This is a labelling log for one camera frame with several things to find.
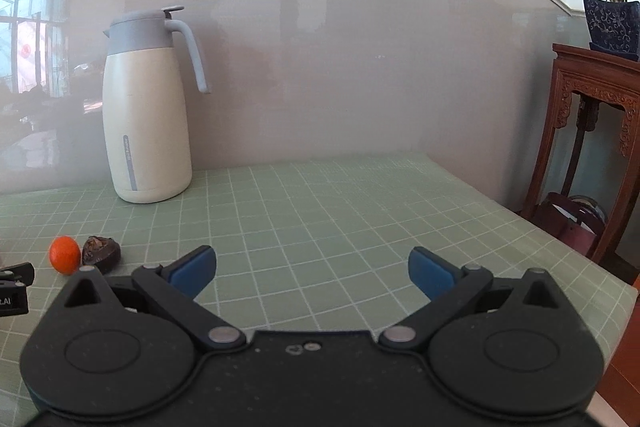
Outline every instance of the pitcher label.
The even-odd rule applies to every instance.
[[[129,182],[131,183],[131,190],[138,190],[136,185],[136,175],[133,172],[133,161],[131,160],[131,147],[129,146],[129,137],[125,134],[122,136],[124,143],[124,157],[127,160],[127,171],[129,171]]]

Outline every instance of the carved wood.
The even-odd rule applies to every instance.
[[[592,114],[584,122],[578,122],[578,132],[591,130],[597,120],[598,102],[621,108],[625,114],[620,130],[620,153],[628,159],[615,204],[609,220],[597,241],[591,260],[600,263],[605,256],[615,253],[620,237],[626,228],[631,212],[640,194],[640,64],[613,55],[554,44],[558,58],[554,68],[546,110],[545,128],[540,141],[538,159],[529,185],[529,191],[521,212],[525,219],[532,219],[540,201],[556,129],[566,126],[571,112],[571,94],[579,93],[591,98]],[[567,192],[572,176],[565,180]]]
[[[638,114],[640,99],[637,95],[627,94],[593,78],[582,77],[575,74],[567,74],[562,71],[558,74],[558,82],[561,83],[561,96],[558,107],[555,128],[560,129],[566,126],[567,119],[571,113],[571,93],[577,92],[585,94],[606,102],[611,105],[618,105],[625,111],[620,130],[620,153],[627,158],[631,145],[630,136],[635,135],[632,130],[635,128],[636,115]]]

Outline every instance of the table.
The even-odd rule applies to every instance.
[[[95,234],[122,246],[114,275],[213,246],[216,278],[196,301],[247,334],[379,334],[428,302],[407,273],[416,245],[498,277],[549,270],[606,360],[638,295],[417,152],[194,172],[182,194],[151,204],[122,201],[110,181],[4,195],[0,266],[29,261],[36,273],[29,314],[0,317],[0,425],[24,425],[34,413],[18,359],[66,282],[49,265],[49,245]]]
[[[597,106],[605,102],[625,112],[620,130],[620,153],[628,158],[626,171],[614,206],[602,236],[593,250],[591,260],[601,264],[612,255],[620,242],[640,190],[640,64],[584,48],[554,44],[558,54],[554,60],[551,90],[546,110],[545,128],[540,142],[538,159],[521,216],[534,215],[556,130],[566,126],[571,112],[571,95],[581,95],[582,115],[578,118],[578,139],[565,179],[563,192],[568,193],[580,152],[585,130],[593,130],[597,120]]]

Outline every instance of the blue flower pot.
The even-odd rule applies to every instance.
[[[638,60],[640,2],[583,0],[591,49]]]

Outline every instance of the green grid mat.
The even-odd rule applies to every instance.
[[[197,297],[246,331],[369,329],[375,334],[428,302],[407,275],[423,245],[500,277],[544,267],[610,358],[636,290],[545,232],[412,153],[196,172],[179,196],[120,200],[109,184],[0,197],[0,265],[30,261],[30,313],[0,318],[0,425],[34,407],[18,371],[20,350],[66,277],[47,250],[59,235],[122,245],[116,275],[168,263],[202,244],[218,273]]]

